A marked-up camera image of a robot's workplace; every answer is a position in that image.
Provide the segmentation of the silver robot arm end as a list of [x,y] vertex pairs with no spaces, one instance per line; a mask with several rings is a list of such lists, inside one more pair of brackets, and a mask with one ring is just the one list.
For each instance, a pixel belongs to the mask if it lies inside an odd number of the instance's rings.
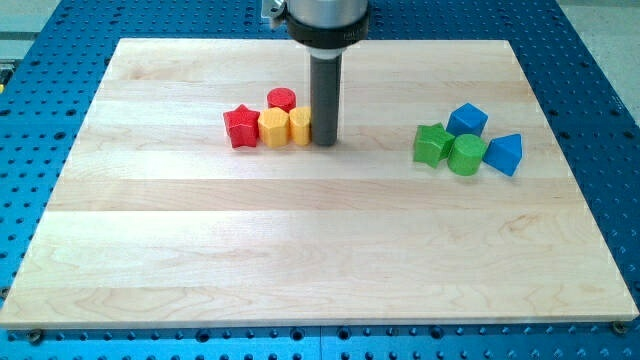
[[368,0],[262,0],[261,16],[275,29],[284,25],[291,39],[321,61],[337,59],[366,38]]

